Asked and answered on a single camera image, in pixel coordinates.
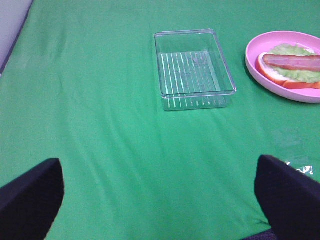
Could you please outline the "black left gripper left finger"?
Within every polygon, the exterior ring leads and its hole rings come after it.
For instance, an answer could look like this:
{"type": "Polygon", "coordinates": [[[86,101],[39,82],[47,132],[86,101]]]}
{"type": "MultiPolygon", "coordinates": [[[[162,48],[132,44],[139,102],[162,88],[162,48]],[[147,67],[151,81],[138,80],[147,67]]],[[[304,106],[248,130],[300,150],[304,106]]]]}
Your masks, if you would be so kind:
{"type": "Polygon", "coordinates": [[[58,158],[47,159],[0,189],[0,238],[43,240],[65,195],[58,158]]]}

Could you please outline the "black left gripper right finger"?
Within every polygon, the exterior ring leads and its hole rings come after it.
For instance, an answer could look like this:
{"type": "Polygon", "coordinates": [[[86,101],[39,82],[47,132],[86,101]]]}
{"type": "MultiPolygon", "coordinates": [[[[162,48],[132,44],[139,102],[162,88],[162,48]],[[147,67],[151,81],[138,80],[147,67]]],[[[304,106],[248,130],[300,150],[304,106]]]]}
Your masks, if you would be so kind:
{"type": "Polygon", "coordinates": [[[254,194],[279,240],[320,238],[319,182],[272,155],[261,155],[254,194]]]}

